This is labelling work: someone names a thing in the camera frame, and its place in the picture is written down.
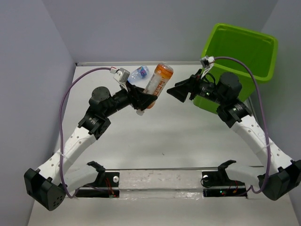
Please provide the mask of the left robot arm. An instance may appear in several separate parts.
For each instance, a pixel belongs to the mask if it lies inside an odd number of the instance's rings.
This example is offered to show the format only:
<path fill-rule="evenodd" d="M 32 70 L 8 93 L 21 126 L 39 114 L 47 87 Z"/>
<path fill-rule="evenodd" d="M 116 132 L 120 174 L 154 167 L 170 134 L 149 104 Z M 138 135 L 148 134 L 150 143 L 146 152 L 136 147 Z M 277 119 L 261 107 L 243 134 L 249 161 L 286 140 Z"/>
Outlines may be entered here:
<path fill-rule="evenodd" d="M 69 173 L 68 170 L 105 133 L 111 124 L 109 117 L 127 106 L 145 110 L 158 98 L 129 82 L 125 85 L 114 95 L 107 87 L 95 88 L 89 108 L 69 138 L 61 140 L 60 148 L 44 164 L 25 172 L 28 195 L 48 211 L 55 210 L 66 196 L 74 197 L 81 187 L 95 188 L 103 183 L 105 168 L 95 161 L 75 172 Z"/>

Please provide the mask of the small blue cap bottle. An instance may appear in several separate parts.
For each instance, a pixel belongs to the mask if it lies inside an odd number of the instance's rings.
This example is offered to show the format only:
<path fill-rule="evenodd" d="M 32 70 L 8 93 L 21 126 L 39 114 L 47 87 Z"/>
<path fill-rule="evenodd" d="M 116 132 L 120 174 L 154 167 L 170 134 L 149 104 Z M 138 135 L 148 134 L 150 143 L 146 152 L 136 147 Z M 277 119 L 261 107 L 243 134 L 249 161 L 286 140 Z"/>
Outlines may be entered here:
<path fill-rule="evenodd" d="M 149 68 L 145 65 L 138 67 L 132 71 L 129 75 L 128 81 L 130 83 L 137 82 L 140 80 L 145 80 L 149 77 L 150 71 Z"/>

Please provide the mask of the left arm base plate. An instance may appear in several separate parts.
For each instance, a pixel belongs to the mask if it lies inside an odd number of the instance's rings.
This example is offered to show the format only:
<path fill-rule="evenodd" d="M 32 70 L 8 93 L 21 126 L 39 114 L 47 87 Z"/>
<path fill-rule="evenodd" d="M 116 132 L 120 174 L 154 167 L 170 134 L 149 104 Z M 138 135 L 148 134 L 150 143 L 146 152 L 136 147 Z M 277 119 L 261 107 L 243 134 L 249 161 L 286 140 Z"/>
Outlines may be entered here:
<path fill-rule="evenodd" d="M 106 171 L 102 179 L 85 185 L 77 192 L 77 198 L 119 198 L 119 171 Z"/>

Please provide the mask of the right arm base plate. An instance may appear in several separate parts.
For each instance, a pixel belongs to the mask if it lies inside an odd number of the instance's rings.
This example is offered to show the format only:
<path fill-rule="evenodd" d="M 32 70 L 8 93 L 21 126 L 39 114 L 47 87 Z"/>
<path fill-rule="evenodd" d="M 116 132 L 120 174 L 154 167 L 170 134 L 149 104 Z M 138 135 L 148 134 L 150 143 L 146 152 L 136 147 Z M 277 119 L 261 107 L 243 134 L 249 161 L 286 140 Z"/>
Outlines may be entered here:
<path fill-rule="evenodd" d="M 247 197 L 245 183 L 230 180 L 219 171 L 203 171 L 200 183 L 204 198 Z"/>

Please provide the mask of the orange labelled tall bottle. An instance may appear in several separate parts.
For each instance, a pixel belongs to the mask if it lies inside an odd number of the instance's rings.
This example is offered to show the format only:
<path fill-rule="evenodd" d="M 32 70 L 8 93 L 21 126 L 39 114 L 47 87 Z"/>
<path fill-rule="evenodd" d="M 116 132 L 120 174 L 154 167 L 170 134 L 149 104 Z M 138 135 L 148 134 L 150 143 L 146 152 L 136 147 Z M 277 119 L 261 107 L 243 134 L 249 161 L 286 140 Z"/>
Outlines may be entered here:
<path fill-rule="evenodd" d="M 159 63 L 153 75 L 150 78 L 143 93 L 159 96 L 166 86 L 167 82 L 171 79 L 174 70 L 166 63 Z"/>

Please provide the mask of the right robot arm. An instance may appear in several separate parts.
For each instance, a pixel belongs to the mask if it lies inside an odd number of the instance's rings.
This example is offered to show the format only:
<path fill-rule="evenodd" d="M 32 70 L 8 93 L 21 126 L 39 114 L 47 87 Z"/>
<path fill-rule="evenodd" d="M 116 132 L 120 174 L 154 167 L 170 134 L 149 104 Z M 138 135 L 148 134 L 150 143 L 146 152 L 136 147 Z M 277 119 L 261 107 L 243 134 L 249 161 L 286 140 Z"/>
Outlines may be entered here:
<path fill-rule="evenodd" d="M 181 102 L 199 96 L 217 103 L 219 118 L 247 143 L 264 166 L 259 169 L 228 160 L 209 178 L 211 186 L 217 181 L 223 185 L 239 181 L 260 188 L 267 198 L 276 201 L 300 184 L 301 162 L 293 160 L 265 135 L 250 109 L 239 100 L 241 89 L 239 78 L 233 73 L 223 73 L 218 83 L 195 74 L 176 83 L 167 93 Z"/>

